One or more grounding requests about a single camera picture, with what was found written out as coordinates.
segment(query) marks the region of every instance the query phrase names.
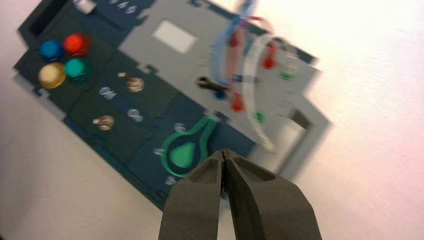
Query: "brass rivet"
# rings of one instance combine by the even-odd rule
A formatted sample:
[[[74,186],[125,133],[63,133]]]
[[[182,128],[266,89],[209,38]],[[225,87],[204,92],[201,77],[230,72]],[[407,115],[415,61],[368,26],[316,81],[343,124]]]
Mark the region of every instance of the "brass rivet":
[[[97,119],[94,119],[92,121],[92,123],[94,125],[97,125],[100,130],[108,131],[108,130],[112,129],[112,127],[114,126],[115,120],[114,120],[113,117],[111,117],[109,115],[105,115],[105,116],[101,116]]]

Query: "green led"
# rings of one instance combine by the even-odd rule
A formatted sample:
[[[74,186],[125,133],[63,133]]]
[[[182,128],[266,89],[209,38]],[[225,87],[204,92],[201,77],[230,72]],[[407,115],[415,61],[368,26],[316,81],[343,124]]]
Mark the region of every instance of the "green led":
[[[281,72],[279,73],[279,75],[280,75],[280,77],[281,77],[282,79],[284,79],[284,80],[288,80],[288,81],[293,80],[293,77],[294,77],[294,75],[293,75],[293,74],[290,74],[290,73],[288,73],[288,72],[284,72],[284,71],[281,71]]]
[[[262,124],[265,121],[265,114],[261,111],[257,111],[255,116],[258,123]]]

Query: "white label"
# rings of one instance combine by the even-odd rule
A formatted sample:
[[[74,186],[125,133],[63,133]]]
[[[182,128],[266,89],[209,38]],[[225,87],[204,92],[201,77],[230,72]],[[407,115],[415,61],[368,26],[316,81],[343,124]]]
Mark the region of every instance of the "white label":
[[[165,152],[165,150],[162,149],[162,148],[155,148],[155,149],[153,149],[153,153],[156,154],[156,155],[159,155],[159,156],[162,156],[162,154],[164,152]]]
[[[186,131],[186,128],[184,127],[184,124],[182,123],[175,123],[173,125],[173,129],[175,129],[177,133],[184,133]]]
[[[117,94],[114,92],[114,91],[112,91],[109,87],[102,87],[99,91],[98,91],[98,93],[100,94],[100,95],[102,95],[105,99],[107,99],[107,100],[111,100],[111,99],[113,99]]]
[[[160,23],[153,37],[181,54],[186,54],[198,39],[168,20]]]
[[[175,180],[174,176],[168,176],[168,178],[165,181],[165,184],[168,185],[168,186],[172,186],[176,183],[177,183],[177,180]]]
[[[137,109],[130,109],[127,113],[128,117],[132,118],[137,123],[143,121],[143,116],[140,116],[140,112]]]
[[[124,1],[123,3],[118,4],[119,9],[123,9],[128,5],[128,1]]]
[[[127,8],[125,10],[125,13],[126,14],[132,14],[132,13],[134,13],[136,11],[136,9],[137,9],[137,6],[130,6],[129,8]]]

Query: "white wire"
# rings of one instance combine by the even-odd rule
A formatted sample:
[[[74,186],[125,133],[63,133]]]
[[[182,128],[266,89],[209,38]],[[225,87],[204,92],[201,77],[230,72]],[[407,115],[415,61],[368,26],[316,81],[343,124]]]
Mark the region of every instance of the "white wire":
[[[270,138],[265,134],[261,124],[258,122],[256,116],[255,104],[255,78],[258,63],[261,58],[262,51],[267,48],[268,43],[275,38],[274,34],[265,33],[259,36],[251,45],[249,52],[244,61],[243,66],[243,100],[246,109],[247,118],[259,136],[259,143],[268,151],[273,153],[275,146]]]

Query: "blue wire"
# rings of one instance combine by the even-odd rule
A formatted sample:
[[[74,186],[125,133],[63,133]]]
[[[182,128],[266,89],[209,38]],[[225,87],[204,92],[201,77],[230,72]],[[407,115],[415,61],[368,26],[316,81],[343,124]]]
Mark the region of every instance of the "blue wire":
[[[256,8],[257,0],[246,0],[240,11],[240,14],[236,15],[232,20],[231,24],[227,29],[225,29],[217,38],[214,44],[211,61],[209,65],[210,74],[215,80],[221,85],[228,86],[229,83],[227,80],[222,78],[222,69],[221,69],[221,59],[225,47],[227,46],[228,41],[234,32],[240,27],[240,25],[250,16]]]

